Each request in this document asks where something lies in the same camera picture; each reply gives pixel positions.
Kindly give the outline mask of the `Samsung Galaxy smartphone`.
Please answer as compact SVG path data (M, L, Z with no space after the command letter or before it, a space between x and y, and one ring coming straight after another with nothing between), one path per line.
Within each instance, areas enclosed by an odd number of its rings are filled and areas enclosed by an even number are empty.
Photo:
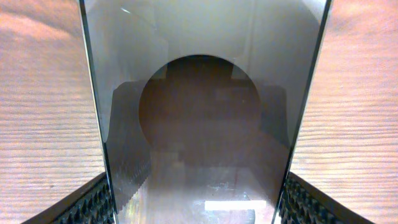
M117 223L272 223L331 3L84 0Z

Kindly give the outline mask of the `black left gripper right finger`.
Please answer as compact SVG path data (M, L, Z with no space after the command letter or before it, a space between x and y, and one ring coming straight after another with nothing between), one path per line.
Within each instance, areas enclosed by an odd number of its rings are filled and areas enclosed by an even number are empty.
M294 173L289 173L279 204L281 224L373 224Z

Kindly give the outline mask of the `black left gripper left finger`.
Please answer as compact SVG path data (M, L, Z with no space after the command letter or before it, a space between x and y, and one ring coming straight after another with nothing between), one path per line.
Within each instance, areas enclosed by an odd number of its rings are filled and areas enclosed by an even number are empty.
M112 224L114 206L103 172L23 224Z

